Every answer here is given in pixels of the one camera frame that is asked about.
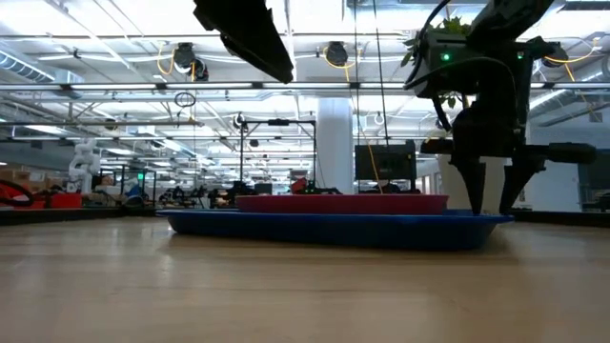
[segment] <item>metal frame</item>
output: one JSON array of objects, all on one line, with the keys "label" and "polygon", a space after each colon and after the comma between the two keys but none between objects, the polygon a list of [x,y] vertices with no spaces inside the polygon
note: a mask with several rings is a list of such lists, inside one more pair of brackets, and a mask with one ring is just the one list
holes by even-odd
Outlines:
[{"label": "metal frame", "polygon": [[[240,123],[240,129],[239,129],[239,182],[243,182],[244,181],[244,141],[246,140],[246,138],[250,137],[250,135],[252,134],[252,132],[254,132],[260,125],[268,125],[268,126],[289,126],[291,124],[297,124],[299,127],[302,128],[301,124],[311,124],[312,126],[314,126],[314,135],[311,136],[306,130],[303,129],[303,131],[306,132],[307,135],[309,135],[311,137],[311,139],[314,140],[314,184],[315,184],[315,162],[316,162],[316,155],[317,155],[317,139],[316,139],[316,134],[317,134],[317,126],[316,126],[316,121],[315,120],[286,120],[286,119],[271,119],[271,120],[244,120]],[[254,124],[254,127],[248,132],[247,135],[244,135],[244,130],[243,127],[244,125],[248,125],[248,124]]]},{"label": "metal frame", "polygon": [[[384,82],[385,91],[400,91],[404,94],[404,83]],[[533,82],[532,90],[604,90],[610,82]],[[224,91],[224,90],[265,90],[265,91],[340,91],[340,90],[381,91],[378,82],[176,82],[176,83],[100,83],[100,84],[7,84],[0,85],[0,91]]]}]

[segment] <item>computer monitor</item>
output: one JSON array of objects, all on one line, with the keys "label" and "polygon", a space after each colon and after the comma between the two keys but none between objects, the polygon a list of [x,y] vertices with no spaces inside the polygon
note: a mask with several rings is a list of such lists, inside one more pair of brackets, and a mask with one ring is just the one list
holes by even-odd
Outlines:
[{"label": "computer monitor", "polygon": [[254,190],[259,194],[273,194],[273,184],[254,184]]},{"label": "computer monitor", "polygon": [[[376,173],[371,161],[375,160]],[[417,179],[416,145],[407,141],[404,145],[356,146],[356,180],[411,180],[412,188]]]}]

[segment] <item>red container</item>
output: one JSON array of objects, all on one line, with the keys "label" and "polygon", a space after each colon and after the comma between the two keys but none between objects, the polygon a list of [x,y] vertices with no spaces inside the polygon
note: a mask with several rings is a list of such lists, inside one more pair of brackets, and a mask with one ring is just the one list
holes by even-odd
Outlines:
[{"label": "red container", "polygon": [[442,214],[448,195],[255,195],[238,196],[243,212],[319,214]]},{"label": "red container", "polygon": [[83,196],[78,193],[55,194],[51,197],[52,209],[80,209],[83,207]]}]

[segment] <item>red tray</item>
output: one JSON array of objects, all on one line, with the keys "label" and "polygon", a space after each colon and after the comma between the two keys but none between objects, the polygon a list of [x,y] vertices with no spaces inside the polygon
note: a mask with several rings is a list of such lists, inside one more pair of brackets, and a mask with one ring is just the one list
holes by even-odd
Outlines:
[{"label": "red tray", "polygon": [[256,213],[442,214],[448,195],[256,195],[238,196],[237,207]]}]

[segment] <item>blue tray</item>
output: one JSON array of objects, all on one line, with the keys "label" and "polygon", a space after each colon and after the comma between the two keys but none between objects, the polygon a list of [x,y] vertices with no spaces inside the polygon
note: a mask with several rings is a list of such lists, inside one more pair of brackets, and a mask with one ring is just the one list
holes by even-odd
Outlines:
[{"label": "blue tray", "polygon": [[444,215],[268,214],[165,210],[178,233],[299,243],[417,250],[480,248],[497,224],[512,216],[447,212]]}]

